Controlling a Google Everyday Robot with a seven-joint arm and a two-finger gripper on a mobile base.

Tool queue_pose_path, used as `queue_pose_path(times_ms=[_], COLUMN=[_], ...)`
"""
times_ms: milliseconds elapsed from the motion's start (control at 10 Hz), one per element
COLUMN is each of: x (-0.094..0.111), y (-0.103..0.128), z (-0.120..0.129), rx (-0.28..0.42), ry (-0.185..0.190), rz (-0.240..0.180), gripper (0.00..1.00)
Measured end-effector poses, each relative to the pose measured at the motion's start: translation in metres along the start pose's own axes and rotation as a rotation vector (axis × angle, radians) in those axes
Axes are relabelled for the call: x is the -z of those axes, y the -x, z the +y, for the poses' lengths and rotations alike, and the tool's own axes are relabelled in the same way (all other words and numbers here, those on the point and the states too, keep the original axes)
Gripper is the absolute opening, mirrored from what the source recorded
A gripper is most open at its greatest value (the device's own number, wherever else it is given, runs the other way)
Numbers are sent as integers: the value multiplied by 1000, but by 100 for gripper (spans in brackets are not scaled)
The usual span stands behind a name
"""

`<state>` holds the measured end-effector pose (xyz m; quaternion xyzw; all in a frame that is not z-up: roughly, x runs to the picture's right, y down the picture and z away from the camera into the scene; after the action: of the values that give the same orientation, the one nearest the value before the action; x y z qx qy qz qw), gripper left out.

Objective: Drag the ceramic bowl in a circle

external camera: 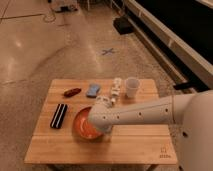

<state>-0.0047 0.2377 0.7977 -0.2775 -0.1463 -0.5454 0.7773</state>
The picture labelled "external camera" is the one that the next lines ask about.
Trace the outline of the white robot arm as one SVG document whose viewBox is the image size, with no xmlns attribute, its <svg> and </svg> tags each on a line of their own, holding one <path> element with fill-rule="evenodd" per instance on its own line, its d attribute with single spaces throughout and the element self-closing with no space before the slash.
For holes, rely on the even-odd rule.
<svg viewBox="0 0 213 171">
<path fill-rule="evenodd" d="M 213 90 L 122 107 L 110 107 L 107 98 L 99 96 L 88 120 L 102 133 L 114 125 L 181 124 L 181 171 L 213 171 Z"/>
</svg>

